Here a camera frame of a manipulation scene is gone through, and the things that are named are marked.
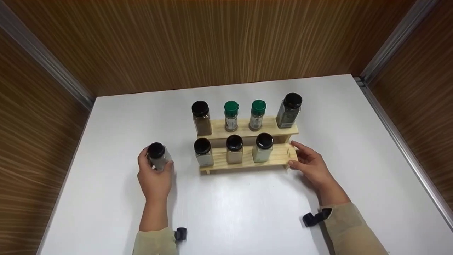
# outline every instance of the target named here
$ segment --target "black strap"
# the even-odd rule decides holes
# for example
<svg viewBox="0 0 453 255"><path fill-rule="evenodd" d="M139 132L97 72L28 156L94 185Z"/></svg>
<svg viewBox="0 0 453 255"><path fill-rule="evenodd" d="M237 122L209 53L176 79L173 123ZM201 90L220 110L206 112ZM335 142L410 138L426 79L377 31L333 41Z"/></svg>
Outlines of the black strap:
<svg viewBox="0 0 453 255"><path fill-rule="evenodd" d="M332 213L332 208L323 208L321 212L315 214L307 213L306 215L303 216L302 220L304 221L304 224L307 227L312 227L318 224L319 222L322 222L323 220L326 220L330 214Z"/></svg>
<svg viewBox="0 0 453 255"><path fill-rule="evenodd" d="M176 239L176 241L186 240L187 228L177 228L174 232L174 238Z"/></svg>

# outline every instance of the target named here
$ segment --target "left hand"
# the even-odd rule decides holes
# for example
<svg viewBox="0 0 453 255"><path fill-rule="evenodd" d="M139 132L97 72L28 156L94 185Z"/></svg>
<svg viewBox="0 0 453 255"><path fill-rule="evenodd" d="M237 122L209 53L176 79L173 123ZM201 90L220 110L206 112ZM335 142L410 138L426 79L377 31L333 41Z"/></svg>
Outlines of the left hand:
<svg viewBox="0 0 453 255"><path fill-rule="evenodd" d="M138 156L140 187L147 203L167 203L172 184L173 161L167 162L164 170L158 172L152 168L146 158L148 147Z"/></svg>

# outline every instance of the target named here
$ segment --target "right hand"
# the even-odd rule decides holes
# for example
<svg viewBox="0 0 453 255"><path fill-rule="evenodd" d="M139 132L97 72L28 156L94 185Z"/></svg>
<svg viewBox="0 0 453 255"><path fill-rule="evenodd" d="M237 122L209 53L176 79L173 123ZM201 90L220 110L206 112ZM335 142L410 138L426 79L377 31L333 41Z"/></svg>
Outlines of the right hand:
<svg viewBox="0 0 453 255"><path fill-rule="evenodd" d="M316 190L336 185L337 182L327 169L321 154L299 142L291 141L291 144L299 149L296 151L299 161L288 162L291 168L301 171Z"/></svg>
<svg viewBox="0 0 453 255"><path fill-rule="evenodd" d="M165 204L172 184L173 161L170 160L167 162L164 170L158 172L149 164L149 161L146 158L147 150L148 147L143 149L138 156L139 173L137 174L137 177L139 179L140 187L145 195L147 203Z"/></svg>

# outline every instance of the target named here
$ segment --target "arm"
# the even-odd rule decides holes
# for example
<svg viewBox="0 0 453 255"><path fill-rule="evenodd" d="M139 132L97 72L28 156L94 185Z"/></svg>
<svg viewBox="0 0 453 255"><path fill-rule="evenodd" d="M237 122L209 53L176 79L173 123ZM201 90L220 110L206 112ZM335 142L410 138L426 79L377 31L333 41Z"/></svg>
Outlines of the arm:
<svg viewBox="0 0 453 255"><path fill-rule="evenodd" d="M135 238L133 255L175 255L174 231L168 226L167 198L171 189L173 161L162 172L149 165L143 149L138 157L140 187L146 203Z"/></svg>
<svg viewBox="0 0 453 255"><path fill-rule="evenodd" d="M301 171L317 190L321 206L332 208L332 213L324 221L332 240L336 255L387 255L387 252L363 220L359 210L330 174L322 156L298 142L299 161L288 164Z"/></svg>

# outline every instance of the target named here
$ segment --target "wooden shelf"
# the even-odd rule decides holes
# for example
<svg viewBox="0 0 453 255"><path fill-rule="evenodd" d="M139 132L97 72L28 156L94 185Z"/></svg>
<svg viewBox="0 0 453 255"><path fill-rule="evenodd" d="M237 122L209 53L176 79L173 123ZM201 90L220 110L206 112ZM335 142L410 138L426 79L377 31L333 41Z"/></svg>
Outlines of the wooden shelf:
<svg viewBox="0 0 453 255"><path fill-rule="evenodd" d="M201 167L200 171L210 174L211 170L238 169L262 166L283 166L285 169L288 169L288 161L297 160L296 150L289 143L274 144L269 160L262 163L255 163L253 161L252 148L253 146L243 147L242 163L240 164L228 164L227 149L214 148L212 149L214 165L210 167Z"/></svg>
<svg viewBox="0 0 453 255"><path fill-rule="evenodd" d="M251 131L249 129L249 119L238 119L237 120L238 128L235 132L228 132L225 130L225 120L224 119L214 119L211 120L212 125L212 135L208 136L197 136L198 138L204 137L212 140L218 139L227 139L228 136L232 134L240 135L242 138L245 137L256 137L260 133L269 133L273 137L290 137L291 135L298 134L299 130L297 129L297 125L294 124L290 128L279 128L277 126L277 122L275 121L275 116L264 116L263 118L263 126L258 131ZM288 141L277 141L276 143L286 143Z"/></svg>

